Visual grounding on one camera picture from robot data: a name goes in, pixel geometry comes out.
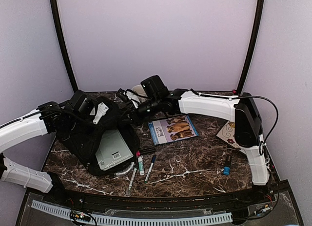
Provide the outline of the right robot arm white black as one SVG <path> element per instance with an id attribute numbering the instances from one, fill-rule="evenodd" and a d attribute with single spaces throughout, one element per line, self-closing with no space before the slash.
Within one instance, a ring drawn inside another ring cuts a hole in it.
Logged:
<path id="1" fill-rule="evenodd" d="M 234 123 L 234 139 L 244 150 L 252 173 L 252 183 L 256 186 L 249 192 L 249 200 L 260 203 L 268 195 L 265 187 L 269 171 L 263 154 L 264 138 L 262 119 L 253 97 L 219 96 L 197 93 L 194 90 L 176 89 L 171 93 L 142 97 L 127 90 L 127 99 L 135 106 L 131 118 L 140 122 L 158 112 L 174 114 L 199 114 L 217 117 Z"/>

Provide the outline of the grey notebook with barcode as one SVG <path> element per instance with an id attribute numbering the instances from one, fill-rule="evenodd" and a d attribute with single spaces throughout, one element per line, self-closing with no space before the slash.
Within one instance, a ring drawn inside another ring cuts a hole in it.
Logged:
<path id="1" fill-rule="evenodd" d="M 104 132 L 96 152 L 97 164 L 101 170 L 107 171 L 133 156 L 119 130 Z"/>

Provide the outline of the dog picture book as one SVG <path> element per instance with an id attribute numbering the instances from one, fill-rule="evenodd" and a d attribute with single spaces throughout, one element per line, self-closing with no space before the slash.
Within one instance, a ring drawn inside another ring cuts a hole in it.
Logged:
<path id="1" fill-rule="evenodd" d="M 154 145 L 163 145 L 198 137 L 190 117 L 186 114 L 148 123 Z"/>

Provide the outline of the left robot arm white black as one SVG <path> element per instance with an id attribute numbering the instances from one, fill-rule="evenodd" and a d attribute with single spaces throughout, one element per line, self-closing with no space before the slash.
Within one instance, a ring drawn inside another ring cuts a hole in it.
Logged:
<path id="1" fill-rule="evenodd" d="M 59 205 L 69 200 L 69 194 L 55 173 L 33 170 L 13 162 L 4 156 L 7 149 L 29 139 L 47 134 L 70 130 L 79 122 L 88 126 L 99 123 L 105 111 L 101 106 L 91 106 L 90 109 L 79 115 L 72 108 L 65 109 L 69 102 L 61 104 L 49 102 L 38 106 L 28 114 L 0 126 L 0 180 L 11 182 L 25 188 L 33 188 L 50 197 Z"/>

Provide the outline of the black student backpack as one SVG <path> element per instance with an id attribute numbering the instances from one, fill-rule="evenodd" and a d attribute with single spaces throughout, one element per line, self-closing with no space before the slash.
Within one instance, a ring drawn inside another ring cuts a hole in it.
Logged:
<path id="1" fill-rule="evenodd" d="M 130 164 L 140 141 L 117 103 L 77 92 L 63 106 L 56 137 L 94 176 L 108 175 Z"/>

